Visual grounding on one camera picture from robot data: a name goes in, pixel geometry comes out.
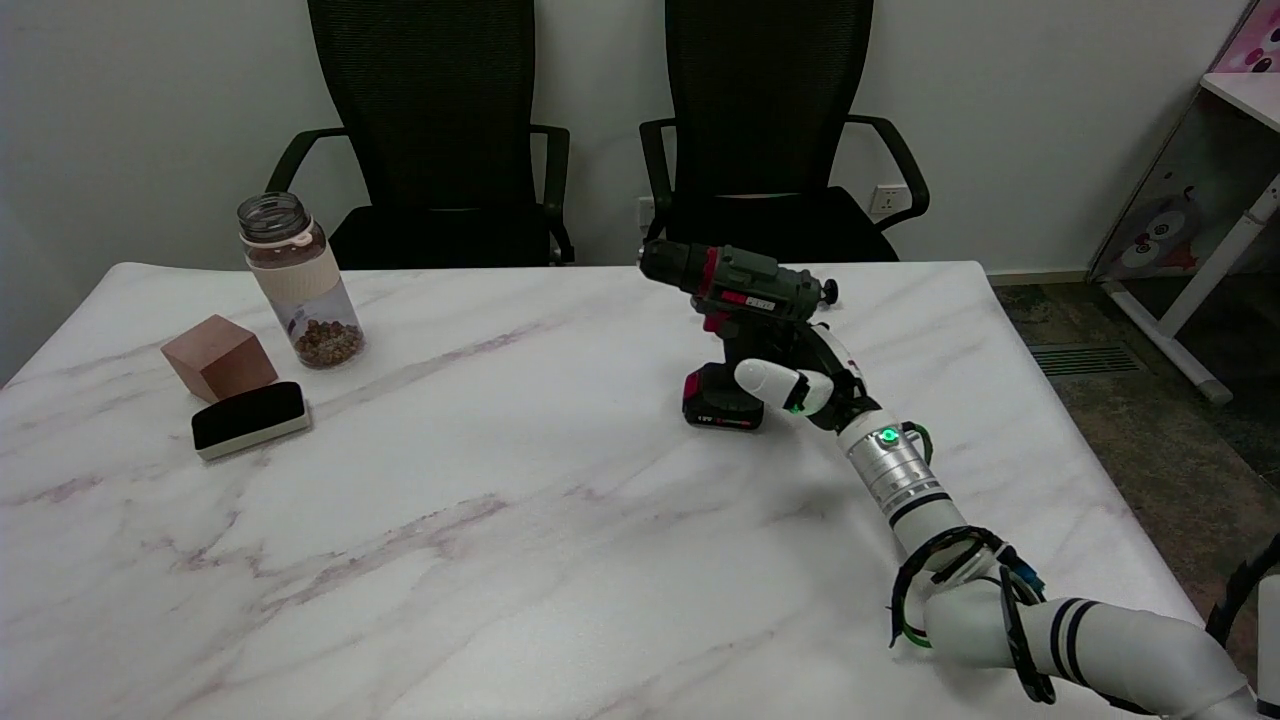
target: desk leg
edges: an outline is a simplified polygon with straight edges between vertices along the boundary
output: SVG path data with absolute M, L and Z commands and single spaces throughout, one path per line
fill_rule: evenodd
M 1258 233 L 1267 227 L 1267 222 L 1271 220 L 1271 215 L 1276 211 L 1277 202 L 1280 202 L 1280 176 L 1271 181 L 1267 191 L 1258 197 L 1253 208 L 1249 208 L 1240 220 L 1235 223 L 1235 227 L 1231 228 L 1231 232 L 1226 233 L 1217 250 L 1204 261 L 1204 266 L 1196 273 L 1190 284 L 1183 290 L 1183 293 L 1178 296 L 1178 300 L 1169 307 L 1165 316 L 1160 319 L 1161 334 L 1174 337 L 1178 334 L 1178 331 L 1183 329 L 1183 325 L 1190 319 L 1192 313 L 1204 302 L 1208 293 L 1231 270 L 1231 265 L 1235 265 L 1240 255 L 1249 249 L 1249 245 L 1253 245 Z
M 1129 315 L 1129 319 L 1133 320 L 1133 324 L 1138 325 L 1138 329 L 1147 333 L 1152 345 L 1158 347 L 1210 402 L 1213 405 L 1226 405 L 1231 401 L 1231 391 L 1226 389 L 1226 386 L 1219 382 L 1204 365 L 1201 365 L 1199 360 L 1183 347 L 1183 343 L 1161 333 L 1158 328 L 1160 322 L 1123 284 L 1106 282 L 1102 283 L 1102 290 L 1124 310 L 1125 315 Z
M 1231 265 L 1240 259 L 1249 245 L 1257 240 L 1258 233 L 1267 227 L 1267 222 L 1280 205 L 1280 176 L 1276 176 L 1266 192 L 1258 197 L 1257 202 L 1240 218 L 1231 232 L 1226 233 L 1217 250 L 1204 261 L 1204 266 L 1196 273 L 1192 282 L 1183 290 L 1178 300 L 1174 301 L 1165 316 L 1156 319 L 1138 302 L 1138 299 L 1129 293 L 1119 282 L 1107 282 L 1102 288 L 1111 296 L 1111 300 L 1129 315 L 1138 328 L 1147 333 L 1151 342 L 1160 348 L 1204 397 L 1213 405 L 1224 405 L 1231 401 L 1231 391 L 1226 389 L 1217 378 L 1201 365 L 1183 343 L 1174 340 L 1178 331 L 1183 329 L 1192 314 L 1199 309 L 1208 293 L 1222 282 Z

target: floor vent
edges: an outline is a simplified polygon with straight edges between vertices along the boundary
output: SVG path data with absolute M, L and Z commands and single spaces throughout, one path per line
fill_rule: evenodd
M 1147 366 L 1123 342 L 1033 345 L 1028 350 L 1050 378 L 1096 378 L 1147 372 Z

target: cordless drill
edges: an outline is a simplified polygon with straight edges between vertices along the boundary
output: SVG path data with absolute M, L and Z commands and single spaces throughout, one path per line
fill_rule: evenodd
M 836 281 L 822 283 L 809 270 L 780 268 L 764 255 L 731 246 L 709 247 L 654 240 L 640 251 L 649 279 L 692 296 L 703 329 L 724 341 L 724 363 L 708 363 L 685 378 L 685 420 L 692 425 L 754 430 L 764 404 L 733 380 L 742 360 L 787 364 L 818 304 L 835 305 Z

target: chair armrest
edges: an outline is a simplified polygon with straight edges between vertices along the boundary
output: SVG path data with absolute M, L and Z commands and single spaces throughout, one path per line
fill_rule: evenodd
M 552 126 L 529 126 L 529 132 L 547 136 L 547 181 L 543 208 L 554 218 L 564 215 L 564 186 L 568 183 L 568 131 Z
M 311 151 L 311 146 L 321 137 L 335 137 L 347 135 L 347 128 L 308 129 L 300 132 L 297 137 L 284 149 L 280 161 L 275 164 L 275 172 L 266 183 L 268 192 L 288 192 L 293 184 L 293 176 L 298 174 L 302 160 Z
M 547 136 L 547 178 L 543 182 L 543 210 L 559 247 L 558 263 L 575 260 L 573 245 L 564 231 L 564 187 L 568 184 L 568 131 L 554 126 L 529 126 L 530 133 Z
M 929 186 L 924 182 L 924 173 L 920 172 L 920 167 L 915 163 L 911 149 L 906 146 L 906 141 L 902 140 L 902 135 L 897 132 L 893 123 L 872 115 L 849 115 L 846 122 L 876 128 L 876 132 L 888 147 L 890 154 L 893 155 L 893 161 L 897 163 L 897 169 L 902 173 L 902 179 L 906 181 L 906 187 L 911 192 L 911 206 L 876 223 L 876 229 L 883 232 L 902 220 L 923 215 L 929 209 Z
M 676 127 L 676 118 L 650 120 L 640 126 L 640 143 L 644 146 L 644 164 L 649 170 L 649 188 L 658 218 L 664 218 L 673 205 L 671 170 L 667 169 L 667 147 L 662 142 L 662 128 Z

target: beige sleeve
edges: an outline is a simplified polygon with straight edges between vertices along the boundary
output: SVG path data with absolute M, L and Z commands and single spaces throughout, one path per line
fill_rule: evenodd
M 319 258 L 292 268 L 268 270 L 251 266 L 250 269 L 253 270 L 253 277 L 257 278 L 257 284 L 268 300 L 291 305 L 315 300 L 333 290 L 342 279 L 338 260 L 329 247 L 325 247 Z

